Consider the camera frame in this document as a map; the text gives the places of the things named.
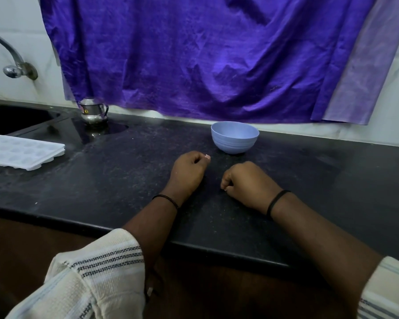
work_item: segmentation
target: faucet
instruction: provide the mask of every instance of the faucet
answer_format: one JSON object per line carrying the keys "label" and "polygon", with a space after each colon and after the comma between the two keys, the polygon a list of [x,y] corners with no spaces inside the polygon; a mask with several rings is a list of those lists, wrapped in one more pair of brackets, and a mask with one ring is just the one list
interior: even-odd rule
{"label": "faucet", "polygon": [[5,47],[12,55],[15,65],[9,65],[3,68],[3,73],[10,78],[20,78],[21,76],[27,76],[32,80],[36,80],[38,77],[37,70],[35,67],[27,62],[24,62],[21,55],[8,44],[4,39],[0,37],[0,44]]}

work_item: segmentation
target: white ice cube tray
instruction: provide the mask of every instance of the white ice cube tray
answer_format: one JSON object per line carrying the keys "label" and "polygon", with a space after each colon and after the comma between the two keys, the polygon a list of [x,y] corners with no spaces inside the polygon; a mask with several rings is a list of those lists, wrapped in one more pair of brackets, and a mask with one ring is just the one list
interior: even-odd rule
{"label": "white ice cube tray", "polygon": [[65,144],[0,135],[0,166],[27,171],[65,154]]}

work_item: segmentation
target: bowl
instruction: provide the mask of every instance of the bowl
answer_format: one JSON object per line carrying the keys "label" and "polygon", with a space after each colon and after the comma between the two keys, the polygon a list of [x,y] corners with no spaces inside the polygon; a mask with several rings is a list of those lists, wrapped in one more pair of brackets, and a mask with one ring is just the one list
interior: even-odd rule
{"label": "bowl", "polygon": [[214,144],[228,154],[244,153],[256,143],[259,130],[250,124],[224,121],[211,126]]}

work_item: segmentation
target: white wall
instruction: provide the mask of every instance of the white wall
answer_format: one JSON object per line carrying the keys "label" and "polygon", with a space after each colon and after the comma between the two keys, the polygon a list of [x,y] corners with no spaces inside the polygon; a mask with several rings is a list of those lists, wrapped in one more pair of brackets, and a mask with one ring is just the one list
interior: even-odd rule
{"label": "white wall", "polygon": [[[11,79],[2,68],[12,64],[0,45],[0,99],[48,105],[75,106],[65,101],[59,63],[43,26],[38,0],[0,0],[0,36],[11,43],[38,70],[39,78]],[[126,110],[112,106],[111,112],[164,117],[158,112]],[[180,119],[195,123],[212,123]],[[399,48],[367,126],[354,124],[257,124],[260,130],[320,136],[332,139],[399,145]]]}

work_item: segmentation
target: black countertop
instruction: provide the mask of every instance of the black countertop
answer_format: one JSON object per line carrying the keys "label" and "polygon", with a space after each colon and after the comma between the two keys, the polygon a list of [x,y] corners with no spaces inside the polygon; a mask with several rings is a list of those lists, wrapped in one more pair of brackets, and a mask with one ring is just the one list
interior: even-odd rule
{"label": "black countertop", "polygon": [[148,204],[179,155],[199,150],[211,164],[179,213],[168,250],[250,270],[313,271],[276,224],[220,190],[223,172],[250,160],[330,221],[399,259],[399,147],[262,131],[250,151],[230,156],[215,147],[209,125],[111,115],[107,129],[92,131],[70,115],[14,134],[64,143],[66,152],[35,171],[0,167],[0,217],[100,236]]}

